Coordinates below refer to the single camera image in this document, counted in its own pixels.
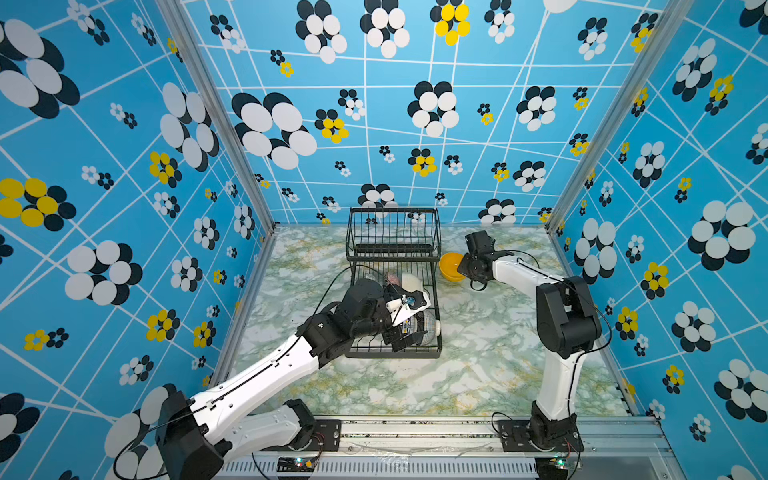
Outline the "plain white bowl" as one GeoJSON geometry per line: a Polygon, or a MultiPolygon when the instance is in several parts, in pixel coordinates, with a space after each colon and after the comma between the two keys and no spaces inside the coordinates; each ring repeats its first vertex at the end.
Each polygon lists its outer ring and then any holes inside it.
{"type": "Polygon", "coordinates": [[[406,302],[409,305],[425,301],[423,282],[416,275],[403,273],[401,276],[401,287],[405,291],[406,302]]]}

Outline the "blue yellow floral bowl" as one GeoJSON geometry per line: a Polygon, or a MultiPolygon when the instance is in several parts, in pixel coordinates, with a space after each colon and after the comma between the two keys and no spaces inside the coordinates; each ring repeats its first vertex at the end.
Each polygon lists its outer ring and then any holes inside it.
{"type": "Polygon", "coordinates": [[[414,315],[401,324],[403,340],[407,346],[420,345],[424,336],[424,320],[414,315]]]}

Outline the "dark blue patterned bowl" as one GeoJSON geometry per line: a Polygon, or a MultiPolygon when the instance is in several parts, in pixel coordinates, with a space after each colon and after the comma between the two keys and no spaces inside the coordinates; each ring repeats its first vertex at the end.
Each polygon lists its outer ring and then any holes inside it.
{"type": "Polygon", "coordinates": [[[440,320],[436,317],[435,310],[426,309],[419,313],[418,326],[421,332],[420,346],[432,346],[441,335],[440,320]]]}

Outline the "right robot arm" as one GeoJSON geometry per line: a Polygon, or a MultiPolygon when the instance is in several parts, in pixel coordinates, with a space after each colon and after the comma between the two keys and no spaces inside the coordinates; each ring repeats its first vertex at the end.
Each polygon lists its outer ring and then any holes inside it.
{"type": "Polygon", "coordinates": [[[552,450],[564,442],[581,452],[574,393],[585,356],[602,336],[602,322],[588,285],[581,277],[548,273],[526,254],[498,250],[485,231],[465,236],[467,253],[457,271],[483,290],[491,281],[503,283],[535,301],[536,331],[545,349],[539,393],[531,408],[530,442],[552,450]]]}

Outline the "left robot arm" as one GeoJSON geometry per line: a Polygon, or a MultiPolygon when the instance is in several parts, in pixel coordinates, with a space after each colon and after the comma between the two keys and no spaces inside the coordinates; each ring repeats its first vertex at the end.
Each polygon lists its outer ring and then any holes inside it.
{"type": "Polygon", "coordinates": [[[430,305],[429,294],[421,289],[360,279],[248,369],[192,397],[172,393],[161,406],[156,428],[160,474],[211,479],[238,453],[308,440],[314,418],[301,401],[289,401],[251,423],[244,419],[282,389],[346,355],[356,339],[399,334],[403,324],[430,305]]]}

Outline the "black two-tier dish rack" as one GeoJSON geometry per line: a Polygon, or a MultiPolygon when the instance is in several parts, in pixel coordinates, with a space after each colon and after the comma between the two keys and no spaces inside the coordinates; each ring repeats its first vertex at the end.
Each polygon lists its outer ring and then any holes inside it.
{"type": "MultiPolygon", "coordinates": [[[[370,279],[389,284],[387,274],[419,277],[440,320],[437,298],[437,264],[441,255],[441,224],[435,208],[354,208],[349,214],[346,258],[352,281],[370,279]]],[[[354,341],[349,358],[437,359],[442,353],[442,334],[432,346],[412,345],[393,351],[382,338],[368,334],[354,341]]]]}

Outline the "aluminium front rail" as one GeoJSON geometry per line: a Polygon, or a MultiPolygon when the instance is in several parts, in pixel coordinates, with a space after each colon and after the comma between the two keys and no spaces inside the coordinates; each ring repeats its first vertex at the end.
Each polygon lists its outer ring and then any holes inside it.
{"type": "Polygon", "coordinates": [[[339,450],[238,453],[211,479],[682,479],[656,420],[584,418],[584,451],[504,452],[491,417],[318,417],[342,421],[339,450]]]}

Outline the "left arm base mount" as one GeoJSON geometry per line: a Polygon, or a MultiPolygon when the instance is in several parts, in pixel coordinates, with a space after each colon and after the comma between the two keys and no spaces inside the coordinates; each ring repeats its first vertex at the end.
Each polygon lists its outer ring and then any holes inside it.
{"type": "Polygon", "coordinates": [[[291,451],[323,450],[337,452],[340,446],[341,433],[341,420],[316,420],[310,430],[302,428],[297,437],[285,446],[285,449],[291,451]]]}

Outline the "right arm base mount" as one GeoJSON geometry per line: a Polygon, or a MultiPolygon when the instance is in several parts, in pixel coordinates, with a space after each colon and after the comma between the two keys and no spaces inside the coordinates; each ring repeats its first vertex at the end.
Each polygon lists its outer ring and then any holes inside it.
{"type": "Polygon", "coordinates": [[[501,419],[493,420],[492,427],[501,439],[504,452],[575,454],[584,451],[573,420],[501,419]]]}

